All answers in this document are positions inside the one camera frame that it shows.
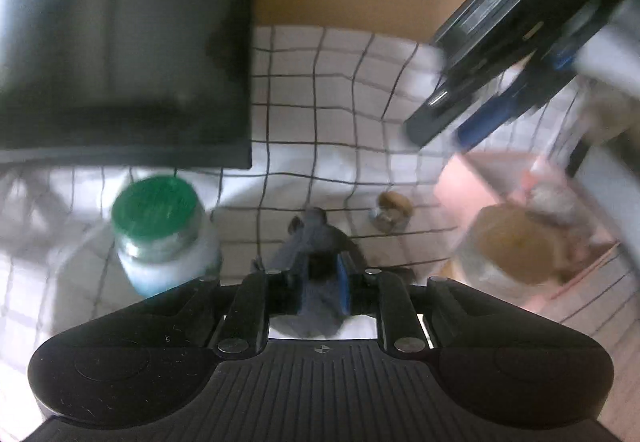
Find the dark grey plush toy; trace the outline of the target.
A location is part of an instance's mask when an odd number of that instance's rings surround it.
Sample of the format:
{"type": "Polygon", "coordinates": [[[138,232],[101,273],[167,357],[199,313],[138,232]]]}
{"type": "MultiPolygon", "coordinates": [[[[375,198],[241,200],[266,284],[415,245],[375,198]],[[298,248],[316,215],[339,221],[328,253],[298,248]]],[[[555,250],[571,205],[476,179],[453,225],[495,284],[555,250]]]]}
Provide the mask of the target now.
{"type": "Polygon", "coordinates": [[[307,268],[300,314],[270,317],[270,326],[277,334],[290,338],[331,338],[343,327],[349,316],[342,315],[338,305],[336,272],[336,258],[343,251],[350,253],[360,269],[367,267],[359,247],[328,222],[326,211],[309,208],[292,218],[288,238],[268,261],[252,262],[253,273],[307,268]]]}

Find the small cork stopper bottle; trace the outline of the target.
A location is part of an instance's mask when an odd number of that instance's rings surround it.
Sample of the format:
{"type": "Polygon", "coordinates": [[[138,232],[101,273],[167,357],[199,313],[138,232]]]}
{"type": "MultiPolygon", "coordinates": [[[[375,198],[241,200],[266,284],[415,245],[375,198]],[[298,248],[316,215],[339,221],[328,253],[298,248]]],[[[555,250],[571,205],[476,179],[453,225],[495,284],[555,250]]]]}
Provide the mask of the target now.
{"type": "Polygon", "coordinates": [[[370,210],[370,222],[384,234],[403,232],[414,214],[412,202],[397,191],[383,191],[370,210]]]}

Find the green lid plastic jar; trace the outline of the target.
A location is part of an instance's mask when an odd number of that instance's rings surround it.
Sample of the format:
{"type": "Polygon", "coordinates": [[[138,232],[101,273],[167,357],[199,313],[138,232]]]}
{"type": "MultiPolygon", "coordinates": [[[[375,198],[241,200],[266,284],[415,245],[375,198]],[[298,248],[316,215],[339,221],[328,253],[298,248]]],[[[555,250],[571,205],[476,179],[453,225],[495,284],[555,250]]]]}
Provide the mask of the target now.
{"type": "Polygon", "coordinates": [[[111,225],[120,264],[143,298],[219,276],[213,222],[193,186],[179,177],[151,176],[127,186],[113,203],[111,225]]]}

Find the brown lid clear jar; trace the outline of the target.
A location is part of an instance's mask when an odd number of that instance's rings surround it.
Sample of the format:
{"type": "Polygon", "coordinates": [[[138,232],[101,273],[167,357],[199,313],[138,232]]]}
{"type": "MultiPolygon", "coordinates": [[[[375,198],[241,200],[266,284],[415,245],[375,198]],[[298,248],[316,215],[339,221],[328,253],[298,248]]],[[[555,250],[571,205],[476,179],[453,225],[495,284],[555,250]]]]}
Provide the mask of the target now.
{"type": "Polygon", "coordinates": [[[511,304],[529,307],[550,292],[566,262],[563,234],[521,207],[481,209],[451,256],[454,279],[511,304]]]}

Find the pink storage box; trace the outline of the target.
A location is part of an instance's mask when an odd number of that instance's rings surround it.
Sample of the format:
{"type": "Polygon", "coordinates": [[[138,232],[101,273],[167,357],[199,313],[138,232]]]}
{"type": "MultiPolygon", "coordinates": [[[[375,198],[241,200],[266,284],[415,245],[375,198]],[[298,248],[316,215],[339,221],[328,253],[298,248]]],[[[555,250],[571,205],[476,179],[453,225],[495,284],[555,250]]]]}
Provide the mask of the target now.
{"type": "Polygon", "coordinates": [[[598,205],[542,156],[456,154],[434,194],[458,225],[440,276],[530,312],[599,269],[620,243],[598,205]]]}

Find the white black grid tablecloth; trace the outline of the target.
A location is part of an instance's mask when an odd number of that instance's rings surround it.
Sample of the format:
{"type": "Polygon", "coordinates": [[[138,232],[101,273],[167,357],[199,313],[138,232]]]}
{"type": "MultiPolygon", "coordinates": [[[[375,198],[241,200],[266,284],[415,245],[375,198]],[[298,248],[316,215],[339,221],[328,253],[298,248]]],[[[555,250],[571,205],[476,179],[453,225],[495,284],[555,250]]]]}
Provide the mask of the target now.
{"type": "Polygon", "coordinates": [[[6,441],[613,441],[637,440],[639,410],[617,422],[522,430],[478,417],[440,384],[445,351],[401,360],[375,322],[361,340],[272,339],[252,358],[223,360],[177,319],[214,326],[214,301],[255,257],[284,243],[303,207],[326,209],[375,267],[425,277],[447,258],[458,225],[434,194],[451,154],[446,139],[416,151],[402,120],[433,90],[434,53],[413,42],[319,28],[261,28],[252,76],[249,169],[159,167],[192,183],[221,240],[222,284],[190,286],[167,304],[140,304],[107,228],[117,193],[154,174],[149,165],[18,167],[1,176],[1,436],[6,441]],[[383,191],[413,204],[407,228],[370,222],[383,191]],[[27,381],[29,358],[76,375],[92,350],[77,335],[93,323],[151,327],[137,350],[111,332],[103,352],[136,366],[142,391],[85,399],[79,422],[43,419],[27,381]]]}

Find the black flat screen monitor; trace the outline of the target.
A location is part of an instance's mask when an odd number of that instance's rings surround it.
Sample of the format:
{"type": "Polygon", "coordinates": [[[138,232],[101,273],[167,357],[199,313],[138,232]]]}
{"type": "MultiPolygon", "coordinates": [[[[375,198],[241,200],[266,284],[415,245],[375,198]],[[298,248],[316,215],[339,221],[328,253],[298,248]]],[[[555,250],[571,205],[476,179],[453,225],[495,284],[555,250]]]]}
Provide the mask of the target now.
{"type": "Polygon", "coordinates": [[[1,161],[246,169],[252,0],[1,0],[1,161]]]}

